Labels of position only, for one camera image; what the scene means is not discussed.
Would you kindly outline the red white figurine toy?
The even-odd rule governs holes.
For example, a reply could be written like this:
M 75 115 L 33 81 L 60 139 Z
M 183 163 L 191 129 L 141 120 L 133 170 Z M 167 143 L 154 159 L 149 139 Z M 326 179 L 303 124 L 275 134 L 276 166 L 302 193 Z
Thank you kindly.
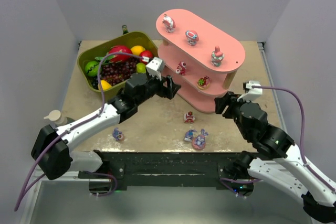
M 180 75 L 185 75 L 186 72 L 186 63 L 183 61 L 180 61 L 176 67 L 175 73 Z

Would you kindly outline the pink egg strawberry toy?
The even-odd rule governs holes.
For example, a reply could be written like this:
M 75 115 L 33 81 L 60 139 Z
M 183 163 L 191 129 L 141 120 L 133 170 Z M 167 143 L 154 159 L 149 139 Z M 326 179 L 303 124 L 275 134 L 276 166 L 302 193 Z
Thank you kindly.
M 205 90 L 210 85 L 211 80 L 208 76 L 204 76 L 197 81 L 197 87 L 201 90 Z

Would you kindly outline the red bear figurine toy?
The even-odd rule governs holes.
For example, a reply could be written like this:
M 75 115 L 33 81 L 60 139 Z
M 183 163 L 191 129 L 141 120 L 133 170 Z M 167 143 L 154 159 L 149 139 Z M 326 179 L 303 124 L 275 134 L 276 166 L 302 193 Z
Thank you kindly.
M 188 111 L 184 114 L 184 123 L 194 123 L 195 116 L 192 111 Z

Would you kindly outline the pink hat figurine toy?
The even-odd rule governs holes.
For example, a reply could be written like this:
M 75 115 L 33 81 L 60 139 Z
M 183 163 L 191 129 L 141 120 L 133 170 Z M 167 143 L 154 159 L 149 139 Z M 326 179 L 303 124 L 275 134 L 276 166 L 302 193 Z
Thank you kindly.
M 224 54 L 221 52 L 219 46 L 215 46 L 214 51 L 211 54 L 211 62 L 215 67 L 219 67 L 224 59 Z

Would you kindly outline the blue purple bunny toy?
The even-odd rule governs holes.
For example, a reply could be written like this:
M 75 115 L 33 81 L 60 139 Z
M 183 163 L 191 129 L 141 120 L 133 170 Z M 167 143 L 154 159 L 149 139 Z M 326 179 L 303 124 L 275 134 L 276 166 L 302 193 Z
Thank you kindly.
M 188 130 L 184 135 L 184 141 L 185 142 L 191 142 L 194 138 L 194 133 L 196 133 L 196 132 L 197 132 L 197 130 L 195 130 L 195 129 Z

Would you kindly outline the pink oval figurine toy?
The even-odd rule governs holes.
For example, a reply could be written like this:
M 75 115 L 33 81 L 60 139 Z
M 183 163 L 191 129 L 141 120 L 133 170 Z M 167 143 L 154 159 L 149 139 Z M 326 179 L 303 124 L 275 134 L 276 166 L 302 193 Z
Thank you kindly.
M 194 30 L 187 30 L 185 32 L 185 36 L 187 39 L 187 42 L 190 46 L 195 46 L 197 42 L 199 41 L 199 36 L 196 31 Z

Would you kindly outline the pink white figurine toy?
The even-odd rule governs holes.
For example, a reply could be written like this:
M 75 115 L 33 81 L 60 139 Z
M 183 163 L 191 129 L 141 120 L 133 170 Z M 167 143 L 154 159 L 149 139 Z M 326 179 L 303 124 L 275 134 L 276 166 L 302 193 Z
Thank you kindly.
M 162 24 L 165 27 L 165 30 L 168 33 L 173 33 L 175 31 L 176 23 L 173 18 L 168 16 L 167 14 L 164 14 Z

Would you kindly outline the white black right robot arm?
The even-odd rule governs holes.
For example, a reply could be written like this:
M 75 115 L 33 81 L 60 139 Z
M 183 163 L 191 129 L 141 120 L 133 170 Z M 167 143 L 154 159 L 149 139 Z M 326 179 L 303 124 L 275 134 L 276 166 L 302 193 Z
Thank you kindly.
M 304 211 L 320 223 L 335 222 L 335 182 L 301 155 L 300 148 L 282 129 L 269 124 L 267 113 L 259 104 L 247 101 L 247 95 L 227 92 L 215 98 L 215 112 L 232 119 L 243 139 L 259 154 L 285 168 L 282 172 L 266 161 L 243 151 L 225 170 L 230 182 L 243 184 L 261 180 L 298 201 Z

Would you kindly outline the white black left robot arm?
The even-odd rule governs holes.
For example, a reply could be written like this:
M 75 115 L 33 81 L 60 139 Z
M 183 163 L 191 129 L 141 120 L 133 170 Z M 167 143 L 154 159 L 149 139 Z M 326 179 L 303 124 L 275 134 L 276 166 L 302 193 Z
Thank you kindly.
M 150 77 L 136 73 L 126 81 L 118 94 L 102 107 L 67 125 L 43 127 L 32 149 L 34 166 L 39 166 L 48 179 L 66 172 L 95 172 L 103 164 L 97 152 L 77 152 L 76 147 L 104 129 L 118 125 L 137 113 L 140 104 L 158 95 L 173 99 L 180 85 L 171 76 Z

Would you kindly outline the pink three-tier shelf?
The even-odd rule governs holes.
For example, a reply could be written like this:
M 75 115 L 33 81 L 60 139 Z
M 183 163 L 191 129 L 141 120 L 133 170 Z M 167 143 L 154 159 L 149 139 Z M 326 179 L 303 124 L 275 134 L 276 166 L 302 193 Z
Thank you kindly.
M 167 14 L 176 23 L 175 31 L 168 33 L 162 24 Z M 215 27 L 208 21 L 185 9 L 171 9 L 162 13 L 156 21 L 156 29 L 163 42 L 158 47 L 158 56 L 165 61 L 164 74 L 170 74 L 182 87 L 178 94 L 191 106 L 204 113 L 215 111 L 216 97 L 228 91 L 232 80 L 245 60 L 243 45 L 231 35 Z M 199 36 L 195 46 L 187 42 L 185 32 L 194 30 Z M 219 46 L 224 59 L 219 67 L 211 62 L 211 54 Z M 186 63 L 185 75 L 176 74 L 180 61 Z M 197 87 L 197 81 L 204 76 L 211 80 L 207 89 Z

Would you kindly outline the red apple toy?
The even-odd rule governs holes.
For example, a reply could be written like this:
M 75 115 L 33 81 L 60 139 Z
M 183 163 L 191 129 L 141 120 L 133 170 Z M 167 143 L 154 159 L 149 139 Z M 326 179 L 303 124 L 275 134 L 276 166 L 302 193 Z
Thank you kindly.
M 142 51 L 139 56 L 141 57 L 140 62 L 143 64 L 148 64 L 154 57 L 153 53 L 150 50 Z

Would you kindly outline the purple grape bunch toy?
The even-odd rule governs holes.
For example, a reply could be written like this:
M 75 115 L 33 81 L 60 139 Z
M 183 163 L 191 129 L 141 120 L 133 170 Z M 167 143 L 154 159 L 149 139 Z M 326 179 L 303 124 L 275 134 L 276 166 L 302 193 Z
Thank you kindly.
M 136 72 L 139 59 L 131 57 L 125 62 L 110 63 L 101 66 L 100 77 L 112 86 L 128 80 Z

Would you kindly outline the purple elephant figurine toy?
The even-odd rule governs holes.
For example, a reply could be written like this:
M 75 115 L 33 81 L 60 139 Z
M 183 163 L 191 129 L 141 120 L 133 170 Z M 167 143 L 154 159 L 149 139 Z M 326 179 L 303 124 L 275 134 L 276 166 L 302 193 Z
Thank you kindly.
M 119 130 L 118 127 L 115 127 L 112 136 L 116 141 L 123 141 L 124 140 L 124 135 L 123 133 Z

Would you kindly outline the green lime toy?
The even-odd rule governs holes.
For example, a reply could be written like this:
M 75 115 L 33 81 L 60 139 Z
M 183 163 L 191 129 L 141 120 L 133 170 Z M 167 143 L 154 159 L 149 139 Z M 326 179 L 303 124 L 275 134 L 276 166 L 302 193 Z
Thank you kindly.
M 97 61 L 90 61 L 85 65 L 85 74 L 89 77 L 97 76 L 99 63 Z

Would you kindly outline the aluminium frame rail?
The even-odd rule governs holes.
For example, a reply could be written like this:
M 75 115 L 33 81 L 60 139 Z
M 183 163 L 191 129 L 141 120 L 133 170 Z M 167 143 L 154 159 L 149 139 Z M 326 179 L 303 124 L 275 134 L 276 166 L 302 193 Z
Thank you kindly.
M 304 155 L 303 138 L 305 131 L 305 114 L 302 102 L 292 91 L 285 88 L 261 86 L 263 90 L 278 90 L 290 93 L 298 102 L 301 113 L 300 143 L 297 145 L 292 138 L 280 128 L 275 128 L 275 137 L 268 137 L 278 154 L 269 158 L 283 166 L 291 173 L 287 176 L 278 170 L 258 172 L 258 178 L 274 185 L 289 195 L 293 195 L 303 203 L 304 211 L 320 223 L 333 222 L 335 219 L 335 195 L 333 182 L 323 174 Z

